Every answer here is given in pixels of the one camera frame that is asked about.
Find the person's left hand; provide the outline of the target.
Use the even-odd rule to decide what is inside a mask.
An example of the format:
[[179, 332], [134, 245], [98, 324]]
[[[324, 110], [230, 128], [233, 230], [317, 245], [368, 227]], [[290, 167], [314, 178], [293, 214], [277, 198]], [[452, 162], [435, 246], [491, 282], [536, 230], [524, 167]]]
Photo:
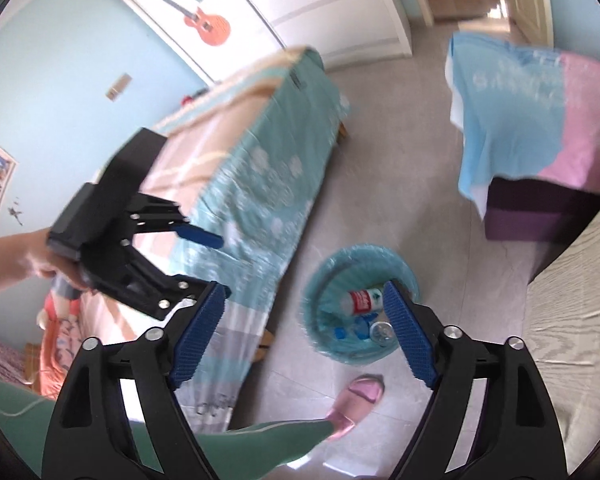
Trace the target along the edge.
[[39, 278], [61, 276], [74, 288], [88, 289], [79, 266], [75, 262], [51, 252], [45, 245], [31, 248], [27, 259], [31, 273]]

